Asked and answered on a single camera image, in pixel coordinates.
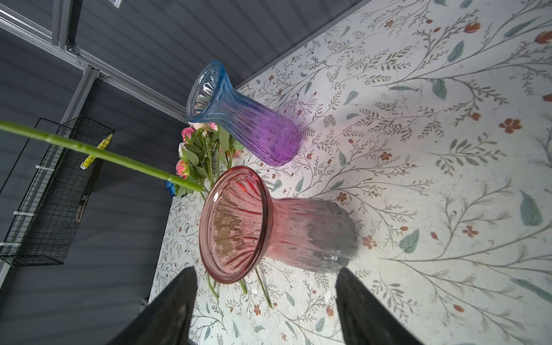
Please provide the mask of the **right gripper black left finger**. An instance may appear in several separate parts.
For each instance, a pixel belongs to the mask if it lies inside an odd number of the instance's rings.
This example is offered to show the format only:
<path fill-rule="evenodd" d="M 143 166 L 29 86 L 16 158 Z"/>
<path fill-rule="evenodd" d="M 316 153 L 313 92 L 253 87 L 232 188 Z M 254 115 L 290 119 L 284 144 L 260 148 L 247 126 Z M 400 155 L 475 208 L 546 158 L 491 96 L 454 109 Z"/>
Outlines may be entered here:
<path fill-rule="evenodd" d="M 182 270 L 110 344 L 192 344 L 189 338 L 198 278 Z"/>

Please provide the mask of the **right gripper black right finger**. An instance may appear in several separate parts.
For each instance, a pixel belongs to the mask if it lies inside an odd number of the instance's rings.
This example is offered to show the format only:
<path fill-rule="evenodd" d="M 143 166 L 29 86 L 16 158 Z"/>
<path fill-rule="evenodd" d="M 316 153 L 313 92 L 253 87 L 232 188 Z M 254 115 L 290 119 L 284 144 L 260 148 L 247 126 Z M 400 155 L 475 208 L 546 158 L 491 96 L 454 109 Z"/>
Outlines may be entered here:
<path fill-rule="evenodd" d="M 337 276 L 336 306 L 345 344 L 421 345 L 346 267 Z"/>

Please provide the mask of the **pink grey glass vase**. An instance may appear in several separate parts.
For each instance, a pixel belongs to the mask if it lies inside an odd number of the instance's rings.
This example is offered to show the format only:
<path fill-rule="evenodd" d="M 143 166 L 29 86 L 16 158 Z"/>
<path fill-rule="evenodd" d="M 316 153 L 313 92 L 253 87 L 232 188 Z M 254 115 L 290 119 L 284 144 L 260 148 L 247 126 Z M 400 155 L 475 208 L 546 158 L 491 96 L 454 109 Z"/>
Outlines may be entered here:
<path fill-rule="evenodd" d="M 207 273 L 232 284 L 264 258 L 315 273 L 337 273 L 357 250 L 355 223 L 335 202 L 273 198 L 253 169 L 223 173 L 206 197 L 199 250 Z"/>

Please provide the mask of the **salmon pink rose stem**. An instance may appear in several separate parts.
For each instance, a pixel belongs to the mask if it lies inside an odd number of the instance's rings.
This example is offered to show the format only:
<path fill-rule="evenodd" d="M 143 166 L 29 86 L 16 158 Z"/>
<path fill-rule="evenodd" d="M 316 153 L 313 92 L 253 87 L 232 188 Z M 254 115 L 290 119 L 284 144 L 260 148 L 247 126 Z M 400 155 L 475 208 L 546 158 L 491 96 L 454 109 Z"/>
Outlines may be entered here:
<path fill-rule="evenodd" d="M 21 125 L 15 122 L 4 121 L 4 120 L 1 120 L 1 130 L 5 132 L 10 132 L 16 135 L 20 135 L 23 137 L 27 137 L 30 139 L 36 139 L 43 142 L 47 142 L 51 145 L 64 147 L 66 149 L 70 149 L 86 155 L 92 155 L 95 158 L 113 162 L 125 168 L 136 170 L 146 175 L 159 178 L 162 181 L 170 181 L 175 185 L 179 185 L 180 187 L 184 187 L 195 192 L 201 192 L 203 190 L 203 187 L 198 185 L 197 183 L 184 180 L 176 175 L 171 175 L 167 172 L 164 172 L 163 170 L 146 165 L 142 162 L 127 158 L 122 155 L 118 155 L 108 150 L 104 150 L 104 149 L 102 150 L 95 146 L 84 144 L 74 139 L 69 139 L 59 135 L 50 134 L 48 132 L 45 132 L 39 129 L 33 129 L 28 126 L 26 127 L 24 125 Z"/>

